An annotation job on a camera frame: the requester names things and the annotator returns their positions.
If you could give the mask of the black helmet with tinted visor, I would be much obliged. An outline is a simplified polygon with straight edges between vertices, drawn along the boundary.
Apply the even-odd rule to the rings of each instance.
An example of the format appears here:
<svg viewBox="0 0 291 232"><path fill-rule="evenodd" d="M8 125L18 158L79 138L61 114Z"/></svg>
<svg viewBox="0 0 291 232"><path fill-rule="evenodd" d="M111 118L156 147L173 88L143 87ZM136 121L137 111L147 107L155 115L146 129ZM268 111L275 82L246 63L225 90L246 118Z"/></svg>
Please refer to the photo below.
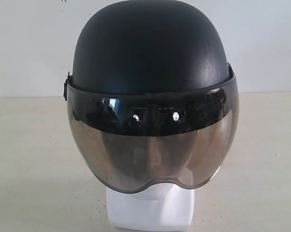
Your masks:
<svg viewBox="0 0 291 232"><path fill-rule="evenodd" d="M236 76L208 17L178 0L125 0L91 16L64 83L73 139L120 193L196 189L220 169L239 115Z"/></svg>

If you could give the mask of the white mannequin head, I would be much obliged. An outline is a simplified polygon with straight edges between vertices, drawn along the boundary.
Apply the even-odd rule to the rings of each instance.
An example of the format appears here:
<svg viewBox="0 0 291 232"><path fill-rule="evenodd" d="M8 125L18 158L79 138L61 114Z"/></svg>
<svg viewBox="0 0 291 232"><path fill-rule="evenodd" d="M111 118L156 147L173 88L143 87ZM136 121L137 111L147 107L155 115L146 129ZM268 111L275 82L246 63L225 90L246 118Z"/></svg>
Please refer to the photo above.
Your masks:
<svg viewBox="0 0 291 232"><path fill-rule="evenodd" d="M194 212L194 190L162 183L135 194L106 189L110 223L117 226L186 226Z"/></svg>

